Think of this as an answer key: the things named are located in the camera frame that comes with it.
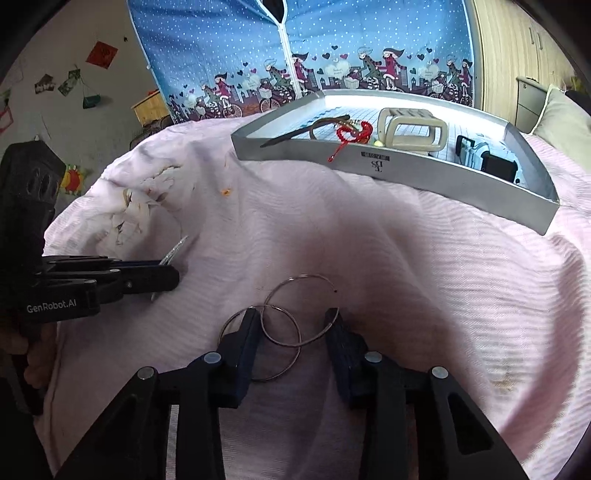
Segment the person's left hand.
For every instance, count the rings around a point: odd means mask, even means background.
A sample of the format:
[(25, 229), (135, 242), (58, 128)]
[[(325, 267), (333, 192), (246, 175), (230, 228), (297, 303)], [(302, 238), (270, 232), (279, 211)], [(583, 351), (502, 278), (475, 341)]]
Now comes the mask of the person's left hand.
[(10, 355), (25, 355), (27, 367), (25, 381), (35, 389), (49, 385), (57, 355), (57, 324), (48, 323), (38, 333), (23, 336), (1, 329), (1, 349)]

